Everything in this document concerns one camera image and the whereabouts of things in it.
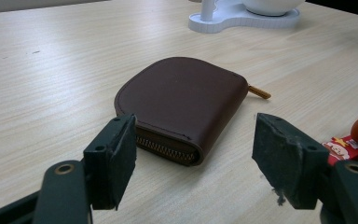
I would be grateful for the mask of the brown leather zip wallet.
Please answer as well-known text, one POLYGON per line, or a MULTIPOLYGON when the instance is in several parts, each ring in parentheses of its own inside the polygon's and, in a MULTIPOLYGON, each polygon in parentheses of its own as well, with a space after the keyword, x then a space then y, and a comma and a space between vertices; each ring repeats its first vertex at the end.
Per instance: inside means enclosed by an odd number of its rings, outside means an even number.
POLYGON ((138 147, 195 166, 203 162, 249 92, 270 97, 232 71, 199 59, 171 57, 130 79, 114 105, 119 115, 136 116, 138 147))

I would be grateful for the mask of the white bowl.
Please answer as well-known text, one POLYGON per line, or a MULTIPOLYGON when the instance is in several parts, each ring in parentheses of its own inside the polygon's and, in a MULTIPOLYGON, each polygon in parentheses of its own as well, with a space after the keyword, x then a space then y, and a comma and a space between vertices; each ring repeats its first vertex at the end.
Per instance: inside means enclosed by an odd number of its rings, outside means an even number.
POLYGON ((306 0, 241 0, 246 9, 263 16, 281 16, 306 0))

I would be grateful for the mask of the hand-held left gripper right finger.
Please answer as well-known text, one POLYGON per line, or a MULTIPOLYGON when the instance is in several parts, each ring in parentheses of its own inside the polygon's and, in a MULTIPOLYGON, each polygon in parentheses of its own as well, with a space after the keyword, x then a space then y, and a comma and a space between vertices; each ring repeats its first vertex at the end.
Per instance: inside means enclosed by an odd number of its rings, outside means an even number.
POLYGON ((252 158, 278 195, 295 209, 314 209, 316 182, 329 152, 285 119, 258 113, 252 158))

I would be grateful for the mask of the red snack packet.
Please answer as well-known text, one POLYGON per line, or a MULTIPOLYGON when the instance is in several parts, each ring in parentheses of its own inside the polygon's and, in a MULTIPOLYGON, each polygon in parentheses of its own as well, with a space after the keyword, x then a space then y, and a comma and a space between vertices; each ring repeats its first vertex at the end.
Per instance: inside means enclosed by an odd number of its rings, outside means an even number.
POLYGON ((324 142, 323 146, 329 151, 327 162, 334 165, 338 161, 358 161, 358 143, 350 135, 324 142))

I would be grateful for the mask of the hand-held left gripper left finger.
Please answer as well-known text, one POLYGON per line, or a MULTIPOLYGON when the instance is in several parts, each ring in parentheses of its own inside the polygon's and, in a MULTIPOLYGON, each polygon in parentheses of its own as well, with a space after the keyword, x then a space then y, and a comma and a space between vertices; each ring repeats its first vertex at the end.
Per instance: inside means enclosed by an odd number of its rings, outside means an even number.
POLYGON ((111 119, 83 152, 94 210, 118 209, 135 168, 136 117, 111 119))

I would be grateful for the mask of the white stand base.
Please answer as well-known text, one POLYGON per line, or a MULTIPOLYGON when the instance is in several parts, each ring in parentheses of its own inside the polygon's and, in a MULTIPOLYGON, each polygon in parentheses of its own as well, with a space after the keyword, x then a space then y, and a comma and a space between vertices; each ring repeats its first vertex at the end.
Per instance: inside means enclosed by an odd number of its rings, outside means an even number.
POLYGON ((265 16, 248 11, 241 0, 202 0, 201 12, 189 16, 188 28, 205 34, 216 34, 237 26, 282 29, 294 27, 299 17, 296 8, 281 16, 265 16))

